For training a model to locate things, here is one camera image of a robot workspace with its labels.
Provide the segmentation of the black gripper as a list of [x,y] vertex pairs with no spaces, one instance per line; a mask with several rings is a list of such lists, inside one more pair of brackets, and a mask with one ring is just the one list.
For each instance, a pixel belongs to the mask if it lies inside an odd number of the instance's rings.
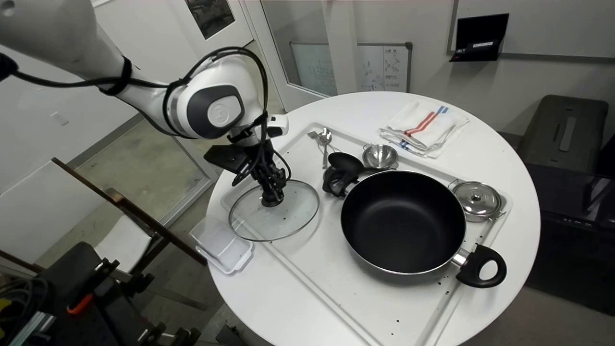
[[272,208],[284,200],[286,187],[286,171],[274,166],[272,154],[270,139],[263,137],[255,144],[215,144],[203,160],[234,173],[236,183],[245,177],[255,179],[261,187],[261,204]]

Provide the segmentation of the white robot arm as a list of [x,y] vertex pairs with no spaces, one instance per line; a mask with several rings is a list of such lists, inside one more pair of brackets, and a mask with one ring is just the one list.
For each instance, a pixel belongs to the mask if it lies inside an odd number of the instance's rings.
[[263,206],[284,200],[290,173],[274,164],[266,71],[251,50],[222,46],[170,83],[147,81],[101,29],[90,0],[1,0],[0,44],[70,73],[74,89],[94,87],[132,106],[168,137],[224,137],[205,160],[238,181],[255,179]]

